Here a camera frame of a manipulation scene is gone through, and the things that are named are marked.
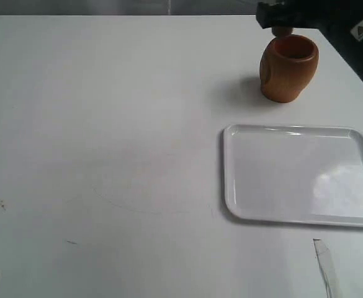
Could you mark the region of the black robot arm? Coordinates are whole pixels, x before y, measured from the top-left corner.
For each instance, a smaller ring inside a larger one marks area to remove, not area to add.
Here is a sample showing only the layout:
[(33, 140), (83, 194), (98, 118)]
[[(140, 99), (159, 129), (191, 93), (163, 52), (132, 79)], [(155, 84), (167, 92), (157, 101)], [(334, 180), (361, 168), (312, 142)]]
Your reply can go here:
[(259, 1), (263, 28), (318, 29), (363, 82), (363, 1)]

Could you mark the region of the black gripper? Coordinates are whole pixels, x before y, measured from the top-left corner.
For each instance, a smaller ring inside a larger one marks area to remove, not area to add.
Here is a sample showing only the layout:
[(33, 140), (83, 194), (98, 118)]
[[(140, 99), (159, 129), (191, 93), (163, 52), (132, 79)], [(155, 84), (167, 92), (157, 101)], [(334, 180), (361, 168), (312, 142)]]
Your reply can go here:
[(321, 1), (259, 1), (256, 20), (263, 28), (293, 27), (302, 29), (324, 29), (326, 21)]

